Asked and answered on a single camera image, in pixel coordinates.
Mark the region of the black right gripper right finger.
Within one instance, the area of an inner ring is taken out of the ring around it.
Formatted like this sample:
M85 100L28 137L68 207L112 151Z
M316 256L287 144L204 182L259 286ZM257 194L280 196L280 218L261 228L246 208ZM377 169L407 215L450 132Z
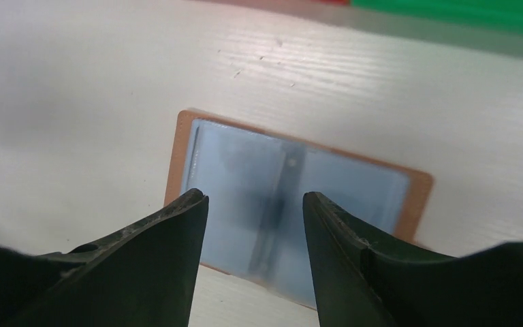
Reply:
M321 326L523 326L523 242L436 253L319 192L303 217Z

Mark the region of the tan leather card holder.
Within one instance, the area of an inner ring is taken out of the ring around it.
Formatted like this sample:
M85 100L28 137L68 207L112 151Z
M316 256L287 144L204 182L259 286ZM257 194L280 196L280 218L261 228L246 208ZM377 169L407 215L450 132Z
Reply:
M352 215L413 242L433 176L197 109L179 112L165 202L209 200L201 261L315 306L302 214L319 191Z

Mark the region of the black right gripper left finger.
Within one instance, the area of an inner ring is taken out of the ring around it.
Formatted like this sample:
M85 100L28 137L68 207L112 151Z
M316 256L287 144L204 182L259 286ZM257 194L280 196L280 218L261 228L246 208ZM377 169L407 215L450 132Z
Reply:
M187 326L208 205L191 189L67 253L0 246L0 326Z

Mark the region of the green plastic bin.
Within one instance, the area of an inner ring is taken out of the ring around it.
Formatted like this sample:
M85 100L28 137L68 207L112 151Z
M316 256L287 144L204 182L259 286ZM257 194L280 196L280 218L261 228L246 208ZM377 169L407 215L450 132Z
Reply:
M523 0L357 0L353 7L523 34Z

